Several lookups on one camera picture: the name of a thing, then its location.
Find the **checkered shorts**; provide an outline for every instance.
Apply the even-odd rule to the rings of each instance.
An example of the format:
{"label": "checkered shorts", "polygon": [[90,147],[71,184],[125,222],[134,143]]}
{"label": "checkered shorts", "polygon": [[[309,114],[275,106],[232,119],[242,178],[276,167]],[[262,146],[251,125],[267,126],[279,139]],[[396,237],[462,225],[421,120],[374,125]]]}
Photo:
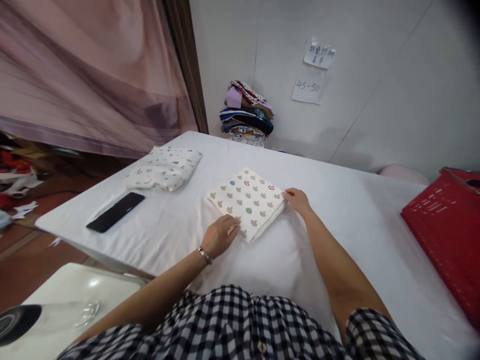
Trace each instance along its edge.
{"label": "checkered shorts", "polygon": [[346,347],[301,307],[235,285],[186,291],[153,334],[139,324],[111,328],[67,348],[59,359],[423,359],[382,314],[354,311]]}

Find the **smartphone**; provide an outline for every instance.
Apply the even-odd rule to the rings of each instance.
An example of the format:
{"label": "smartphone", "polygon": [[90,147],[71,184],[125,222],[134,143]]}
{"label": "smartphone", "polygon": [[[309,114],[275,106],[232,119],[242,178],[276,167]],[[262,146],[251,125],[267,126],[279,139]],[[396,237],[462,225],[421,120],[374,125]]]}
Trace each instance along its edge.
{"label": "smartphone", "polygon": [[134,207],[140,204],[143,199],[145,199],[145,196],[130,192],[95,220],[87,224],[86,227],[103,234]]}

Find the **folded clothes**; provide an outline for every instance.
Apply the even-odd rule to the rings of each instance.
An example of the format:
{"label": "folded clothes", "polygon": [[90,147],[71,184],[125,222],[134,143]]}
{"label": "folded clothes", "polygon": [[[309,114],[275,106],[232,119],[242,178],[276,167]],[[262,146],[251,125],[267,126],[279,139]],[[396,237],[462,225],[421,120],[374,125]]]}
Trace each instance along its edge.
{"label": "folded clothes", "polygon": [[271,111],[271,114],[273,116],[275,116],[275,110],[274,110],[274,107],[272,105],[270,105],[268,102],[266,101],[262,101],[261,103],[259,103],[258,105],[261,105],[263,106],[264,108],[267,108],[267,109],[270,109]]}
{"label": "folded clothes", "polygon": [[172,192],[190,179],[201,158],[202,154],[197,150],[154,146],[127,175],[123,184],[127,189],[163,189]]}
{"label": "folded clothes", "polygon": [[262,110],[264,113],[265,113],[265,116],[269,119],[269,120],[272,120],[275,116],[275,112],[273,111],[273,109],[270,109],[266,106],[263,106],[262,104],[268,104],[269,106],[271,106],[268,102],[264,101],[262,103],[258,103],[256,105],[252,105],[250,104],[247,99],[245,99],[244,97],[241,98],[241,106],[243,107],[246,107],[246,108],[251,108],[251,109],[260,109]]}
{"label": "folded clothes", "polygon": [[225,104],[232,109],[240,109],[242,106],[242,93],[232,86],[226,93]]}
{"label": "folded clothes", "polygon": [[282,212],[286,201],[282,190],[244,168],[210,191],[207,198],[224,215],[240,218],[240,238],[251,243]]}
{"label": "folded clothes", "polygon": [[243,122],[230,119],[221,123],[220,130],[222,133],[228,133],[231,128],[234,128],[239,125],[245,125],[245,124]]}
{"label": "folded clothes", "polygon": [[257,128],[266,135],[270,135],[274,130],[274,126],[271,122],[258,117],[254,113],[227,107],[220,112],[220,120],[224,123],[230,119]]}
{"label": "folded clothes", "polygon": [[270,119],[265,115],[264,111],[262,109],[259,109],[259,108],[251,108],[251,107],[245,107],[245,106],[242,106],[240,108],[241,111],[244,111],[246,113],[249,113],[249,114],[252,114],[254,116],[257,116],[259,117],[260,119],[270,123]]}
{"label": "folded clothes", "polygon": [[255,91],[252,90],[250,86],[248,86],[248,84],[243,81],[232,80],[230,81],[230,84],[236,87],[238,91],[241,92],[243,97],[252,105],[256,105],[258,103],[261,103],[262,101],[265,101],[265,98],[263,96],[257,94]]}
{"label": "folded clothes", "polygon": [[234,126],[228,131],[228,134],[230,135],[230,140],[235,142],[253,145],[259,148],[265,147],[265,134],[254,127],[247,125]]}

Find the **white plastic stool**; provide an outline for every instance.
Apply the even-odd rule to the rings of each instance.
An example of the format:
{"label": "white plastic stool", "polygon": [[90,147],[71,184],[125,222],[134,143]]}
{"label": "white plastic stool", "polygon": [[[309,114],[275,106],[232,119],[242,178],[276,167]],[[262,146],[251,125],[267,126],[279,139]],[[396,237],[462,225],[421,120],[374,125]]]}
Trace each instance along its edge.
{"label": "white plastic stool", "polygon": [[0,359],[55,359],[85,330],[133,295],[148,281],[134,276],[116,274],[93,267],[68,263],[57,270],[23,304],[54,304],[96,300],[100,303],[92,322],[62,332],[42,336],[27,332],[17,341],[0,347]]}

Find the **elephant print fabric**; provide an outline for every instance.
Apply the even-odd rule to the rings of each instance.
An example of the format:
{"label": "elephant print fabric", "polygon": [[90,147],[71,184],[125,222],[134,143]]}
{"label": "elephant print fabric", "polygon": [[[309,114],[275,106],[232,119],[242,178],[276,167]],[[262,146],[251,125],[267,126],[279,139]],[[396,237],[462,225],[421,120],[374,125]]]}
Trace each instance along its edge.
{"label": "elephant print fabric", "polygon": [[247,243],[260,237],[286,204],[282,190],[247,167],[206,197],[223,215],[241,219],[238,236]]}
{"label": "elephant print fabric", "polygon": [[154,189],[170,192],[183,186],[192,176],[202,154],[197,150],[154,146],[135,163],[123,184],[127,189]]}

